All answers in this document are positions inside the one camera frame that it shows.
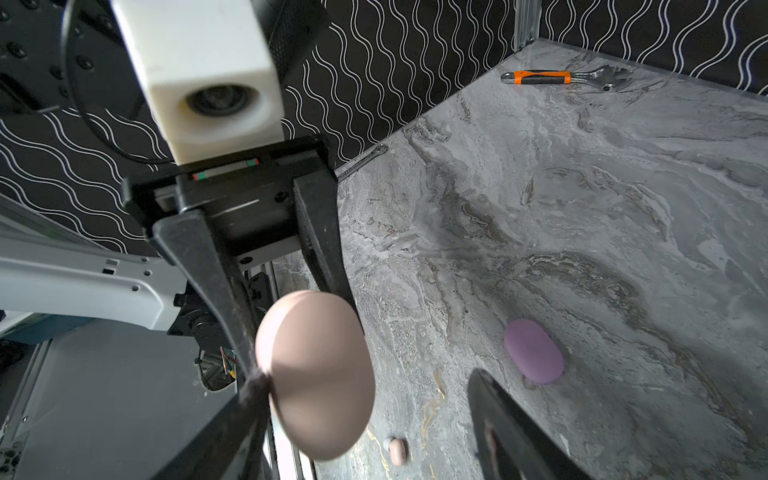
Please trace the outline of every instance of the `black cable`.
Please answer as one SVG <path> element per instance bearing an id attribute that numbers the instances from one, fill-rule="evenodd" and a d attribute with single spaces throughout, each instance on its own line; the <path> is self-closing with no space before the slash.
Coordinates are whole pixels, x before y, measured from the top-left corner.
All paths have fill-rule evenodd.
<path id="1" fill-rule="evenodd" d="M 61 73 L 64 75 L 64 85 L 67 88 L 69 98 L 72 100 L 75 110 L 77 110 L 80 118 L 82 118 L 83 122 L 85 122 L 85 126 L 88 128 L 88 130 L 90 130 L 91 133 L 96 138 L 98 138 L 98 140 L 105 147 L 109 148 L 116 154 L 120 154 L 122 157 L 125 157 L 130 161 L 145 165 L 173 163 L 172 160 L 166 158 L 147 159 L 138 155 L 129 154 L 127 151 L 118 147 L 116 143 L 110 141 L 109 138 L 102 137 L 98 130 L 96 130 L 96 123 L 91 120 L 91 117 L 88 115 L 88 109 L 85 107 L 85 103 L 83 103 L 83 101 L 80 99 L 80 95 L 78 94 L 79 90 L 77 80 L 75 78 L 76 74 L 74 72 L 74 62 L 72 61 L 72 57 L 74 56 L 74 38 L 71 32 L 74 29 L 74 24 L 77 21 L 78 16 L 80 15 L 80 7 L 78 6 L 78 3 L 78 0 L 69 0 L 69 2 L 67 2 L 67 6 L 64 9 L 64 16 L 61 20 L 60 41 Z"/>

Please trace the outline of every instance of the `white camera housing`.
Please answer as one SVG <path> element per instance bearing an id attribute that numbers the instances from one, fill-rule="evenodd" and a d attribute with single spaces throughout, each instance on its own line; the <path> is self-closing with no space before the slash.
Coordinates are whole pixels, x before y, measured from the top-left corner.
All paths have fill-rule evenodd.
<path id="1" fill-rule="evenodd" d="M 250 0 L 113 0 L 141 90 L 177 164 L 284 140 L 280 82 Z M 187 98 L 239 85 L 232 115 L 197 113 Z"/>

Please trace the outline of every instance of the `cable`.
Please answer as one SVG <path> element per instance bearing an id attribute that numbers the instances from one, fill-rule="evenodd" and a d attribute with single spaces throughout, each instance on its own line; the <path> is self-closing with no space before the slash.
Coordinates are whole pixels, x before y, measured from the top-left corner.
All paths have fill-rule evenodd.
<path id="1" fill-rule="evenodd" d="M 95 122 L 91 120 L 91 117 L 88 114 L 88 109 L 85 107 L 85 103 L 83 103 L 83 101 L 80 99 L 80 95 L 78 94 L 79 90 L 77 80 L 75 78 L 76 75 L 74 72 L 74 62 L 71 61 L 72 57 L 74 56 L 74 38 L 71 32 L 74 29 L 76 19 L 80 15 L 81 9 L 78 6 L 79 3 L 79 0 L 69 0 L 69 2 L 67 2 L 66 8 L 64 9 L 64 16 L 61 20 L 61 73 L 64 75 L 64 85 L 67 88 L 70 100 L 72 100 L 72 103 L 74 104 L 74 109 L 77 110 L 80 118 L 83 119 L 83 122 L 85 122 L 85 126 L 88 128 L 88 130 L 91 131 L 91 133 L 105 147 L 109 148 L 116 154 L 120 154 L 122 157 L 125 157 L 128 160 L 138 164 L 159 165 L 173 163 L 172 160 L 165 158 L 146 159 L 138 155 L 130 154 L 122 148 L 118 147 L 117 144 L 113 141 L 109 141 L 108 138 L 102 137 L 98 130 L 96 130 Z"/>
<path id="2" fill-rule="evenodd" d="M 221 350 L 221 363 L 224 366 L 224 371 L 229 373 L 233 379 L 236 379 L 237 377 L 235 376 L 235 367 L 232 366 L 230 368 L 230 366 L 227 365 L 227 361 L 231 363 L 234 363 L 234 361 L 230 357 L 228 357 L 226 353 L 224 353 L 224 347 L 220 346 L 219 350 Z"/>

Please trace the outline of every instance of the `egg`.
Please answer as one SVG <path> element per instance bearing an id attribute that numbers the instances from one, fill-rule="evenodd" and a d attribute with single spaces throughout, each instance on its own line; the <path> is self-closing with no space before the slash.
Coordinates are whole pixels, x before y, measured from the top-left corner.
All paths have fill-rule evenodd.
<path id="1" fill-rule="evenodd" d="M 287 437 L 313 460 L 349 450 L 365 431 L 376 382 L 358 316 L 340 296 L 314 290 L 280 298 L 256 336 L 259 367 Z"/>

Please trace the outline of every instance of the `screw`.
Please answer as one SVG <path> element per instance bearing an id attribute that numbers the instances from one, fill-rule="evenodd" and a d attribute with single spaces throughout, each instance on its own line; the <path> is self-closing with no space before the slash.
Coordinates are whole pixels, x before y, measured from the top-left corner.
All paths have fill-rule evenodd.
<path id="1" fill-rule="evenodd" d="M 55 78 L 56 80 L 64 79 L 64 76 L 61 74 L 61 69 L 58 67 L 58 65 L 51 65 L 48 71 L 51 72 L 51 75 L 53 75 L 53 78 Z"/>
<path id="2" fill-rule="evenodd" d="M 99 15 L 98 16 L 98 22 L 101 23 L 104 27 L 114 30 L 114 23 L 112 23 L 112 20 L 106 15 Z"/>
<path id="3" fill-rule="evenodd" d="M 27 56 L 27 52 L 18 43 L 14 43 L 13 41 L 10 41 L 7 46 L 8 46 L 8 51 L 10 51 L 11 55 L 13 55 L 14 57 L 24 58 Z"/>
<path id="4" fill-rule="evenodd" d="M 78 65 L 80 65 L 83 70 L 91 70 L 94 67 L 94 62 L 92 62 L 90 58 L 84 55 L 78 55 L 77 60 Z"/>
<path id="5" fill-rule="evenodd" d="M 40 6 L 38 0 L 21 0 L 21 3 L 30 10 L 37 10 Z"/>

